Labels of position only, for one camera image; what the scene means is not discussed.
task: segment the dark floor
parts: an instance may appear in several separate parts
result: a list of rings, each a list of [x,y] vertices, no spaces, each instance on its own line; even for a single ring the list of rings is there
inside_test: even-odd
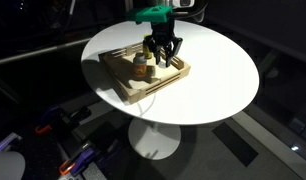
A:
[[[257,65],[269,50],[268,47],[216,24],[209,23],[206,26],[238,43]],[[0,66],[0,78],[23,98],[23,103],[15,105],[0,93],[0,140],[13,131],[22,133],[26,144],[33,142],[29,146],[22,146],[25,156],[34,153],[34,148],[31,149],[30,146],[41,148],[40,152],[43,152],[45,145],[48,148],[55,147],[56,137],[50,136],[39,141],[30,134],[30,126],[39,120],[49,106],[90,91],[80,68],[83,47],[84,45],[76,46],[61,52]],[[306,116],[306,64],[282,56],[276,67],[280,73],[276,78],[267,79],[264,93],[258,96],[261,98],[258,105],[287,125],[291,116],[298,113]],[[106,171],[110,179],[132,180],[299,179],[234,121],[225,120],[258,153],[255,159],[245,166],[212,132],[223,122],[182,127],[182,142],[178,150],[161,161],[143,159],[132,148],[126,147]],[[56,152],[52,151],[49,155],[52,156],[54,163],[58,164],[58,158],[55,158]],[[28,157],[27,160],[29,171],[34,171],[36,170],[34,168],[40,166],[36,164],[38,161],[35,159]],[[48,171],[46,174],[56,176],[54,174],[56,165],[52,164],[50,167],[50,169],[41,169],[40,173]]]
[[[58,148],[57,137],[52,133],[39,136],[34,131],[35,126],[27,126],[16,131],[23,140],[14,148],[25,159],[25,171],[22,180],[50,180],[59,177],[59,166],[63,163]]]

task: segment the tabletop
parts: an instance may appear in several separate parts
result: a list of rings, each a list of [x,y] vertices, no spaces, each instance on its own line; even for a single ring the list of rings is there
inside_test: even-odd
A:
[[[149,23],[122,22],[99,32],[84,48],[85,79],[113,107],[148,121],[193,125],[230,117],[255,97],[258,71],[241,47],[211,29],[176,21],[174,33],[183,38],[178,56],[191,65],[189,75],[132,105],[121,100],[98,54],[141,42],[150,33]]]

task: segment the green gripper mount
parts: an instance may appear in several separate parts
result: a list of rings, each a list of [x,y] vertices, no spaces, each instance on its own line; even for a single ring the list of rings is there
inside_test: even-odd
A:
[[[148,8],[135,8],[126,13],[127,21],[141,22],[167,22],[168,15],[172,13],[171,6],[154,6]]]

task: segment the bottle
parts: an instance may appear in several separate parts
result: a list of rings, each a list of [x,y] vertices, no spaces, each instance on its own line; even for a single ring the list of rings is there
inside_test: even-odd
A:
[[[144,53],[136,53],[133,59],[133,74],[136,77],[143,77],[146,75],[146,59]]]
[[[150,52],[149,46],[148,46],[148,41],[147,41],[147,36],[150,36],[149,34],[144,35],[144,40],[143,40],[143,53],[145,54],[145,59],[151,59],[152,54]]]

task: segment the table stem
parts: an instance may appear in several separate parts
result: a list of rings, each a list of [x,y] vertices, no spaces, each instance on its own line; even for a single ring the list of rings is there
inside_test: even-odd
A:
[[[152,131],[153,131],[154,133],[156,133],[158,128],[159,128],[159,123],[155,122],[155,123],[153,124],[153,129],[152,129]]]

